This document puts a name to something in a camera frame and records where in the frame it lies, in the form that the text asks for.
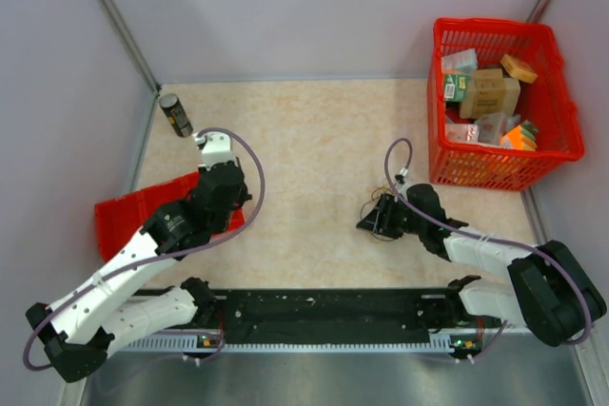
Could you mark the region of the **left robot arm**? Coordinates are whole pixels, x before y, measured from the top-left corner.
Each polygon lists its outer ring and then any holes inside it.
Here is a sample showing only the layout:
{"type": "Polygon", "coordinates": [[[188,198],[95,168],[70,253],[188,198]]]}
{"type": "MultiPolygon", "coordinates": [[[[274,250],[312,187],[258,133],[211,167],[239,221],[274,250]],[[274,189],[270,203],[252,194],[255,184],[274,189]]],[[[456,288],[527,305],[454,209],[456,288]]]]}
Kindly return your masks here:
{"type": "Polygon", "coordinates": [[[128,300],[149,280],[184,257],[222,243],[233,214],[250,201],[245,174],[232,158],[199,168],[184,198],[161,205],[103,267],[61,299],[36,302],[25,313],[54,370],[67,383],[99,369],[133,341],[175,325],[206,326],[216,305],[197,278],[152,300],[128,300]]]}

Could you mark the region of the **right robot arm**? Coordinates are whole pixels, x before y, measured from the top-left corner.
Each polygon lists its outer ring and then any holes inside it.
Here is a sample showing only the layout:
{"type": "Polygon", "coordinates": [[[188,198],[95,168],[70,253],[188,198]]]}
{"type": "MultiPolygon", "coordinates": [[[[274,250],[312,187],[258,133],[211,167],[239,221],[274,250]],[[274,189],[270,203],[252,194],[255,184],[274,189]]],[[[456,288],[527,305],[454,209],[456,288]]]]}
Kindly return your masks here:
{"type": "Polygon", "coordinates": [[[431,254],[501,278],[499,283],[467,280],[446,299],[444,314],[455,325],[493,317],[557,347],[607,313],[605,299],[564,243],[529,246],[486,237],[447,217],[429,184],[406,184],[399,195],[384,192],[356,226],[390,240],[413,235],[431,254]]]}

